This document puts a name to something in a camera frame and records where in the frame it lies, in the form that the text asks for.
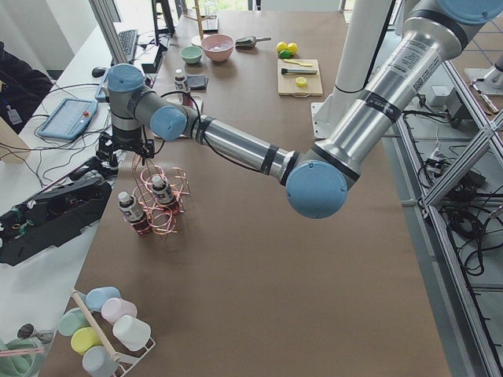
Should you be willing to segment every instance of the wooden stick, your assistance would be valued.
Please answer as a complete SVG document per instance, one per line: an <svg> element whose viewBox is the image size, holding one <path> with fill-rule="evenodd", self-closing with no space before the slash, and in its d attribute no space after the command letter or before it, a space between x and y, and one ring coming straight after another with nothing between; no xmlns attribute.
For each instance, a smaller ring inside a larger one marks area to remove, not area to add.
<svg viewBox="0 0 503 377"><path fill-rule="evenodd" d="M201 21L201 11L199 9L199 0L194 0L194 9L196 10L197 15L197 27L199 28L199 37L201 38L201 41L203 41L204 32L203 32L203 22Z"/></svg>
<svg viewBox="0 0 503 377"><path fill-rule="evenodd" d="M34 353L43 353L45 350L42 347L37 348L23 348L20 350L0 351L0 357L32 355Z"/></svg>
<svg viewBox="0 0 503 377"><path fill-rule="evenodd" d="M72 297L75 300L75 303L77 306L80 308L82 311L84 317L87 319L87 322L89 322L89 325L93 328L93 330L96 332L98 338L101 340L101 343L103 343L103 347L107 350L108 354L114 361L119 361L120 355L119 353L113 348L112 344L107 338L107 335L101 330L100 325L97 324L96 320L94 317L91 315L91 312L87 309L86 304L84 301L80 298L80 294L78 291L75 289L72 289Z"/></svg>

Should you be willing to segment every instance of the blue joint cap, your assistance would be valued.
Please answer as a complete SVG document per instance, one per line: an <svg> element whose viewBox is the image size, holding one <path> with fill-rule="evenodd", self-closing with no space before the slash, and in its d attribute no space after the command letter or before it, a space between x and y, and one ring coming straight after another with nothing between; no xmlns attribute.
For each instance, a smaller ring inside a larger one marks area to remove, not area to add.
<svg viewBox="0 0 503 377"><path fill-rule="evenodd" d="M132 92L145 85L145 77L133 65L117 64L108 71L108 88L113 92Z"/></svg>
<svg viewBox="0 0 503 377"><path fill-rule="evenodd" d="M173 141L182 134L187 117L175 106L158 108L150 118L150 130L165 141Z"/></svg>
<svg viewBox="0 0 503 377"><path fill-rule="evenodd" d="M461 24L479 25L503 11L501 0L437 0L446 15Z"/></svg>
<svg viewBox="0 0 503 377"><path fill-rule="evenodd" d="M286 194L294 210L307 218L327 218L346 201L343 174L323 161L307 161L292 170L286 180Z"/></svg>

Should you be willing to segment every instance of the bottle cap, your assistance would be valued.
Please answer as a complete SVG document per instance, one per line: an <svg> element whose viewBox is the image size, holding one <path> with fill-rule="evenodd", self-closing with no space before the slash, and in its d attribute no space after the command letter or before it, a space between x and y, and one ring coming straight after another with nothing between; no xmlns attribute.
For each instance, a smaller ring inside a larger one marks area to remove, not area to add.
<svg viewBox="0 0 503 377"><path fill-rule="evenodd" d="M125 191L122 191L122 192L119 192L119 201L121 203L127 203L130 199L130 196L127 192Z"/></svg>
<svg viewBox="0 0 503 377"><path fill-rule="evenodd" d="M164 182L163 182L163 179L160 175L154 175L152 177L152 183L154 185L162 185Z"/></svg>
<svg viewBox="0 0 503 377"><path fill-rule="evenodd" d="M307 79L305 77L296 78L296 84L299 88L307 86Z"/></svg>

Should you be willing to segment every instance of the white cup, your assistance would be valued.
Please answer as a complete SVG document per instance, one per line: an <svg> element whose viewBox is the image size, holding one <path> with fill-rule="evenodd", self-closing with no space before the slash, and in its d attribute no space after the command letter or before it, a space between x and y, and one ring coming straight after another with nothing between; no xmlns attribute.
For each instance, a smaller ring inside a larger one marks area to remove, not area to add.
<svg viewBox="0 0 503 377"><path fill-rule="evenodd" d="M138 351L145 347L150 339L151 329L138 318L125 315L113 325L113 335L130 351Z"/></svg>

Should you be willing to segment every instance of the copper wire frame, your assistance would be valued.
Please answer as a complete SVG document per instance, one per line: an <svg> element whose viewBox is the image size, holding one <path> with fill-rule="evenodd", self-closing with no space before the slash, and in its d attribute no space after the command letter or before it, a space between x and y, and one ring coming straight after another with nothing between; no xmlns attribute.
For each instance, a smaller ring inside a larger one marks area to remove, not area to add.
<svg viewBox="0 0 503 377"><path fill-rule="evenodd" d="M185 171L180 167L172 167L164 172L163 168L155 165L151 159L146 159L145 168L139 170L138 167L140 162L140 156L135 156L133 158L131 172L136 183L133 195L143 206L147 214L149 227L155 234L166 239L169 233L178 231L176 229L176 218L170 208L157 202L152 190L152 177L154 175L160 175L164 180L170 182L171 191L175 195L180 206L180 213L185 212L182 197L190 195L189 181L187 180ZM138 230L134 229L132 226L131 228L140 234L144 234L148 230Z"/></svg>

